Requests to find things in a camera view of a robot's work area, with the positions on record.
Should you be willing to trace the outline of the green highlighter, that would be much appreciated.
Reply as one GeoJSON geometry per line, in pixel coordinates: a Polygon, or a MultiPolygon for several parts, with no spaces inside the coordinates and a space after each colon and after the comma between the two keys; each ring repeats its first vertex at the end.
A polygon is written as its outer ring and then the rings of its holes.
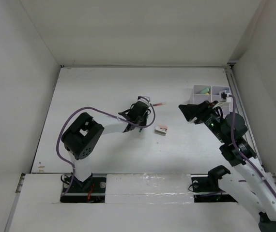
{"type": "Polygon", "coordinates": [[[209,88],[205,88],[205,89],[201,90],[199,92],[199,94],[203,94],[203,93],[206,93],[206,92],[210,92],[210,89],[209,88]]]}

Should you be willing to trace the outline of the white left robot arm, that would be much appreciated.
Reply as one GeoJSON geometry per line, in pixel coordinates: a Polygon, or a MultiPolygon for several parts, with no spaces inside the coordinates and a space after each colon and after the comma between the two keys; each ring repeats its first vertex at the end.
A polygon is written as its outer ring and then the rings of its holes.
{"type": "Polygon", "coordinates": [[[150,98],[139,96],[129,109],[117,115],[101,111],[94,107],[83,107],[76,110],[65,122],[57,144],[63,142],[64,148],[72,155],[67,161],[73,166],[74,186],[79,191],[87,191],[91,187],[92,175],[89,167],[89,156],[95,149],[101,136],[112,133],[126,133],[136,128],[147,128],[150,112],[155,112],[150,98]]]}

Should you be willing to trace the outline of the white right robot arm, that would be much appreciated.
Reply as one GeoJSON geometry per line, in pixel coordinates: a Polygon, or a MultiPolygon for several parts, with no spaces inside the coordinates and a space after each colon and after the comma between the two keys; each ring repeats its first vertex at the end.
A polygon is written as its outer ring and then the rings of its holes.
{"type": "Polygon", "coordinates": [[[178,108],[188,122],[204,124],[212,132],[222,143],[222,156],[242,177],[238,179],[219,165],[203,177],[193,175],[189,190],[203,193],[204,197],[225,192],[251,214],[260,231],[276,232],[276,185],[243,138],[248,130],[244,118],[235,112],[224,116],[218,101],[180,104],[178,108]]]}

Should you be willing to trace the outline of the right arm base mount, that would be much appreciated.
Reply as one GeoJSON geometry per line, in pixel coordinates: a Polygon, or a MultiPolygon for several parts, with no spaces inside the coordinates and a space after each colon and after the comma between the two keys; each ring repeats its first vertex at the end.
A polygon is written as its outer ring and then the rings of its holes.
{"type": "Polygon", "coordinates": [[[218,181],[229,169],[219,165],[207,174],[191,174],[191,184],[188,190],[193,193],[194,203],[236,203],[237,201],[221,190],[218,181]]]}

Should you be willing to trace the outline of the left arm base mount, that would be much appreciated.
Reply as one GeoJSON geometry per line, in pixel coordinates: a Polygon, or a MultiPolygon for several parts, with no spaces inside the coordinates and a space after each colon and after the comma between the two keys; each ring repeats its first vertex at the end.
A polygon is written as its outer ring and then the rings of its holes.
{"type": "Polygon", "coordinates": [[[71,186],[71,176],[62,174],[61,203],[105,203],[106,175],[91,175],[84,182],[75,177],[71,186]]]}

